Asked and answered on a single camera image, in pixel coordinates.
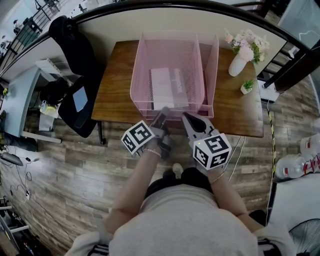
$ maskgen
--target pink flowers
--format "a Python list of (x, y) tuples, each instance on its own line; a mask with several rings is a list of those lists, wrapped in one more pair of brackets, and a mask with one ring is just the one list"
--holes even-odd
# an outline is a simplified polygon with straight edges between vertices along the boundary
[(225, 40), (233, 48), (236, 54), (246, 61), (263, 62), (270, 44), (263, 38), (257, 36), (252, 30), (241, 30), (235, 37), (227, 30), (225, 30)]
[(230, 44), (233, 39), (234, 39), (234, 37), (232, 36), (232, 34), (225, 35), (225, 40), (227, 41), (228, 44)]
[(251, 50), (250, 47), (244, 45), (239, 50), (239, 56), (241, 59), (245, 60), (246, 62), (250, 62), (254, 59), (254, 51)]

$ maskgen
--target small potted plant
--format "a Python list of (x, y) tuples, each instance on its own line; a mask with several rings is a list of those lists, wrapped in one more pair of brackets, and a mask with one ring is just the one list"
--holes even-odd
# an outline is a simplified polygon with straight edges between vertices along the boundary
[(245, 95), (247, 93), (250, 93), (251, 90), (252, 90), (252, 87), (254, 86), (254, 80), (253, 79), (250, 79), (250, 80), (247, 80), (243, 83), (243, 85), (241, 86), (240, 90), (241, 92)]

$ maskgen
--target white vase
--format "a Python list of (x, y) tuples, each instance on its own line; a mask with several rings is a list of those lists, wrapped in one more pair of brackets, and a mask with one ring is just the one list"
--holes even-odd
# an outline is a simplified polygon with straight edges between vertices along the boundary
[(246, 88), (244, 87), (244, 85), (241, 86), (240, 88), (241, 92), (246, 95), (247, 93), (250, 93), (252, 91), (252, 88), (250, 88), (250, 90), (246, 90)]
[(247, 61), (245, 61), (243, 58), (239, 56), (239, 54), (237, 54), (229, 66), (230, 76), (236, 77), (237, 75), (239, 75), (240, 72), (246, 66), (246, 64), (247, 64)]

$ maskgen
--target yellow and black tape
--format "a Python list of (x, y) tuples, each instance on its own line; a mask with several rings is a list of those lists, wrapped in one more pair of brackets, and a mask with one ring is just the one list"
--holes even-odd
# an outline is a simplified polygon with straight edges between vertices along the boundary
[(269, 121), (271, 125), (271, 136), (272, 136), (272, 176), (275, 174), (276, 171), (276, 141), (275, 141), (275, 129), (272, 123), (272, 118), (269, 109), (267, 108)]

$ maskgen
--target green succulent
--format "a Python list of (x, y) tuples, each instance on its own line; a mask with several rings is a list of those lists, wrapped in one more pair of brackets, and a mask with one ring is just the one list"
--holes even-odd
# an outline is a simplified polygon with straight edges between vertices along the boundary
[(243, 87), (249, 91), (252, 89), (252, 87), (254, 86), (254, 83), (255, 83), (255, 80), (253, 79), (250, 79), (250, 80), (247, 80), (243, 83)]

